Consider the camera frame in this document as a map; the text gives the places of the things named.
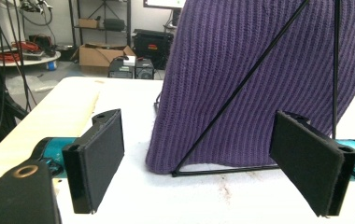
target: white tabletop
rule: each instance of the white tabletop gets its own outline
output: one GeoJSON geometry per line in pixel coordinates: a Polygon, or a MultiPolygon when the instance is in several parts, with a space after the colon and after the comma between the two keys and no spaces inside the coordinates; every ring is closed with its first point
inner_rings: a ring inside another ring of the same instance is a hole
{"type": "MultiPolygon", "coordinates": [[[[145,157],[162,84],[65,78],[0,144],[0,175],[27,159],[43,137],[81,136],[92,115],[121,108],[125,156],[98,212],[74,214],[64,180],[56,186],[63,223],[355,223],[355,182],[340,216],[325,218],[314,215],[280,170],[176,178],[149,172],[145,157]]],[[[337,136],[355,138],[355,99],[337,136]]]]}

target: shelf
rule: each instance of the shelf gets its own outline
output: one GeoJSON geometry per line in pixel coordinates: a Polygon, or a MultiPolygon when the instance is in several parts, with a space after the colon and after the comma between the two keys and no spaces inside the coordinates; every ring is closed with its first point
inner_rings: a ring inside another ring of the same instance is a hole
{"type": "MultiPolygon", "coordinates": [[[[97,8],[90,16],[87,17],[82,17],[81,16],[81,10],[80,10],[80,1],[83,0],[69,0],[69,10],[70,10],[70,20],[72,23],[72,35],[73,35],[73,42],[75,47],[77,46],[77,42],[76,42],[76,32],[75,30],[78,29],[79,31],[79,41],[80,41],[80,45],[82,45],[83,42],[83,30],[98,30],[98,31],[110,31],[110,32],[116,32],[116,33],[124,33],[126,34],[126,43],[127,46],[131,46],[131,0],[123,0],[123,1],[119,1],[119,0],[102,0],[102,4],[99,6],[99,8],[97,8]],[[87,27],[79,27],[77,25],[74,25],[74,18],[73,18],[73,3],[72,2],[76,2],[77,3],[77,13],[78,13],[78,18],[91,18],[98,10],[100,10],[101,8],[103,9],[103,18],[106,19],[107,18],[107,9],[109,11],[111,11],[114,15],[116,15],[113,11],[113,9],[107,4],[107,2],[120,2],[120,3],[125,3],[126,7],[127,7],[127,12],[126,12],[126,26],[125,29],[122,31],[114,31],[114,30],[107,30],[105,28],[87,28],[87,27]]],[[[105,43],[107,43],[107,32],[105,32],[105,43]]]]}
{"type": "Polygon", "coordinates": [[[80,27],[80,26],[73,26],[75,29],[86,29],[86,30],[98,30],[98,31],[111,31],[111,32],[118,32],[118,33],[126,33],[126,30],[122,31],[113,31],[113,30],[107,30],[105,28],[91,28],[91,27],[80,27]]]}

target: metal shelving unit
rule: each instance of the metal shelving unit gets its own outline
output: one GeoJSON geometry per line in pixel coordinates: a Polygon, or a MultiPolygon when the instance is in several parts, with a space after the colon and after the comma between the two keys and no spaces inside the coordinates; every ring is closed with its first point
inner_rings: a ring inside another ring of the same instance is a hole
{"type": "MultiPolygon", "coordinates": [[[[74,13],[73,13],[73,1],[76,1],[77,14],[78,14],[78,17],[81,18],[81,9],[80,9],[80,1],[81,0],[69,0],[70,20],[72,23],[73,45],[75,47],[77,47],[76,29],[78,29],[78,31],[79,31],[80,44],[83,44],[83,37],[82,37],[83,30],[98,30],[98,31],[105,32],[105,43],[107,43],[107,32],[116,32],[116,31],[110,31],[105,28],[79,27],[78,25],[75,25],[74,13]]],[[[99,6],[99,8],[97,8],[88,18],[93,16],[101,8],[104,10],[104,13],[103,13],[104,18],[107,17],[107,10],[109,10],[111,13],[113,13],[117,17],[117,15],[114,13],[113,9],[107,4],[107,2],[121,2],[121,3],[127,4],[127,13],[126,13],[126,19],[125,19],[126,24],[125,24],[125,30],[123,32],[126,33],[127,46],[131,46],[131,0],[124,0],[123,2],[119,1],[119,0],[102,0],[102,4],[99,6]]]]}

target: cardboard box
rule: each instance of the cardboard box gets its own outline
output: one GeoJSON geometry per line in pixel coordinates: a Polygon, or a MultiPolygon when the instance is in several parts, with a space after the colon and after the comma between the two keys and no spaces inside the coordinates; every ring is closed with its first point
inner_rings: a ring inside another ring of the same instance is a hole
{"type": "Polygon", "coordinates": [[[124,55],[136,56],[129,46],[89,43],[79,47],[79,65],[84,73],[107,74],[110,63],[124,55]]]}
{"type": "Polygon", "coordinates": [[[98,21],[94,19],[78,19],[78,26],[84,28],[98,28],[98,21]]]}

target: floor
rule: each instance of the floor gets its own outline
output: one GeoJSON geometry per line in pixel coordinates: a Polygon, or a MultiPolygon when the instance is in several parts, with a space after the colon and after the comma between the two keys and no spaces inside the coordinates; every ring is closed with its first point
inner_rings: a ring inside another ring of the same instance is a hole
{"type": "MultiPolygon", "coordinates": [[[[33,94],[33,98],[29,97],[29,106],[32,109],[65,77],[107,77],[103,74],[84,73],[79,64],[73,62],[57,62],[57,68],[54,71],[49,71],[45,64],[27,65],[24,67],[24,73],[33,94]]],[[[157,70],[154,79],[163,80],[164,74],[164,70],[157,70]]],[[[6,86],[14,101],[26,108],[28,104],[23,80],[16,67],[6,67],[6,86]]]]}

